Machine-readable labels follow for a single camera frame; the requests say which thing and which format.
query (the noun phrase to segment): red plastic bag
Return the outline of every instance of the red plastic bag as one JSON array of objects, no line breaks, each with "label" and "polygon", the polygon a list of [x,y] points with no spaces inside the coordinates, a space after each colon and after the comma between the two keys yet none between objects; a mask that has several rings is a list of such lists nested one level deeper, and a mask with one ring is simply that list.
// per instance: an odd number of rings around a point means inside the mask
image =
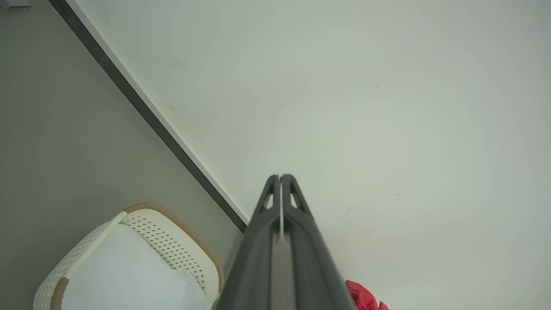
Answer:
[{"label": "red plastic bag", "polygon": [[352,295],[357,310],[388,310],[388,307],[382,302],[377,306],[375,296],[362,285],[347,280],[346,287]]}]

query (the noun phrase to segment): gray floor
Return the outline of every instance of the gray floor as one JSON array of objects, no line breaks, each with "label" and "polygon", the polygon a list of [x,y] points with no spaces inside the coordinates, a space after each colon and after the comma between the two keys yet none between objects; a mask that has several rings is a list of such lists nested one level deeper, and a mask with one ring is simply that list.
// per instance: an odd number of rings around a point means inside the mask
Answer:
[{"label": "gray floor", "polygon": [[228,269],[242,234],[45,0],[0,12],[0,300],[31,309],[56,263],[126,206],[157,202]]}]

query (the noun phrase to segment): black stripe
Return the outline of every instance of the black stripe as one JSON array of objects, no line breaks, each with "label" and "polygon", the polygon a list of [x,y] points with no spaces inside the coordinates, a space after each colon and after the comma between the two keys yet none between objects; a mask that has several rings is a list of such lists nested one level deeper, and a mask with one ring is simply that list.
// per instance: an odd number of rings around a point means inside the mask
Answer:
[{"label": "black stripe", "polygon": [[197,168],[195,163],[184,152],[180,145],[174,140],[166,128],[161,124],[157,117],[149,110],[145,102],[140,98],[136,91],[130,86],[128,81],[124,78],[121,72],[115,67],[113,62],[109,59],[107,54],[101,49],[100,45],[94,37],[88,32],[84,24],[80,21],[78,16],[74,13],[73,9],[67,4],[65,0],[50,0],[50,3],[56,9],[56,11],[63,17],[65,22],[77,35],[78,39],[88,49],[90,54],[96,59],[103,70],[109,75],[111,80],[117,85],[125,97],[132,103],[134,108],[138,110],[145,121],[153,128],[153,130],[159,135],[159,137],[165,142],[169,149],[176,155],[180,162],[190,171],[195,179],[203,186],[207,193],[214,199],[214,201],[222,208],[231,221],[239,228],[241,232],[245,231],[247,226],[241,220],[239,215],[230,207],[228,202],[220,195],[218,190],[210,183],[205,175]]}]

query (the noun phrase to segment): white plastic basket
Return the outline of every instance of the white plastic basket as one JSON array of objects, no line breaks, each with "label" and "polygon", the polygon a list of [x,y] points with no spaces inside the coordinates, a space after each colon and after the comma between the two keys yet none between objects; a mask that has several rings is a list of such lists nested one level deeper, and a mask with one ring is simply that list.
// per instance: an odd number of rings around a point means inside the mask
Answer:
[{"label": "white plastic basket", "polygon": [[205,310],[218,299],[224,275],[220,263],[199,237],[166,208],[136,204],[90,232],[57,264],[36,292],[34,310],[61,310],[71,277],[117,224],[134,229],[173,269],[187,269],[203,290]]}]

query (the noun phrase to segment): red object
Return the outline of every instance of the red object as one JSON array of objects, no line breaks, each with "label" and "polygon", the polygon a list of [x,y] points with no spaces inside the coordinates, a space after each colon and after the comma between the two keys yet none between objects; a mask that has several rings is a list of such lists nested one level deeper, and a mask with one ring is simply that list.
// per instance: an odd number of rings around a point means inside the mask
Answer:
[{"label": "red object", "polygon": [[388,307],[382,302],[377,306],[375,296],[362,285],[347,280],[346,287],[352,295],[357,310],[388,310]]}]

